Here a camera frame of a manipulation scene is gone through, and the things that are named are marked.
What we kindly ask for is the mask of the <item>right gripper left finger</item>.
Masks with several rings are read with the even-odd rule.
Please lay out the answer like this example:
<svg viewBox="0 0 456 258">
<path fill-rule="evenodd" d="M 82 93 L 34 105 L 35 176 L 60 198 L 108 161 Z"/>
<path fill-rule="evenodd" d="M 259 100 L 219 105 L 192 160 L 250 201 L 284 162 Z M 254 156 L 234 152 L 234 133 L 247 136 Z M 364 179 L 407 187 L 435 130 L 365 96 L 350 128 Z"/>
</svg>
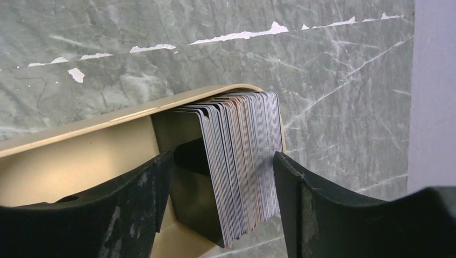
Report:
<svg viewBox="0 0 456 258">
<path fill-rule="evenodd" d="M 173 168 L 164 152 L 55 203 L 1 207 L 1 257 L 150 257 Z"/>
</svg>

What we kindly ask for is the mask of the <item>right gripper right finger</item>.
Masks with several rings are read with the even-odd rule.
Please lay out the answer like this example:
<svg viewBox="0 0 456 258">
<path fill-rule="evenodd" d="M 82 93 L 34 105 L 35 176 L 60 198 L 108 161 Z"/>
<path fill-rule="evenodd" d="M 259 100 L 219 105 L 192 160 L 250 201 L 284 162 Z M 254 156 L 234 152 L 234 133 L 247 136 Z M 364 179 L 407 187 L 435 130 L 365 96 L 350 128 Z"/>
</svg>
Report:
<svg viewBox="0 0 456 258">
<path fill-rule="evenodd" d="M 289 257 L 455 257 L 455 187 L 385 201 L 273 158 Z"/>
</svg>

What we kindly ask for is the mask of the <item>stack of white cards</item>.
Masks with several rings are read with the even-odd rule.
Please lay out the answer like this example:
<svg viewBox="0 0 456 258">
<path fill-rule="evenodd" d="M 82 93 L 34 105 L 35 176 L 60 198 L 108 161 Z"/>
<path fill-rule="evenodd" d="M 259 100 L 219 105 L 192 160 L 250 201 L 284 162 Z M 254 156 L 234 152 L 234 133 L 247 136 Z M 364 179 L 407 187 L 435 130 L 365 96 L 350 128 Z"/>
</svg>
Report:
<svg viewBox="0 0 456 258">
<path fill-rule="evenodd" d="M 284 150 L 279 98 L 273 91 L 232 92 L 174 108 L 195 115 L 201 137 L 181 144 L 178 164 L 208 172 L 222 234 L 221 247 L 279 212 L 273 156 Z"/>
</svg>

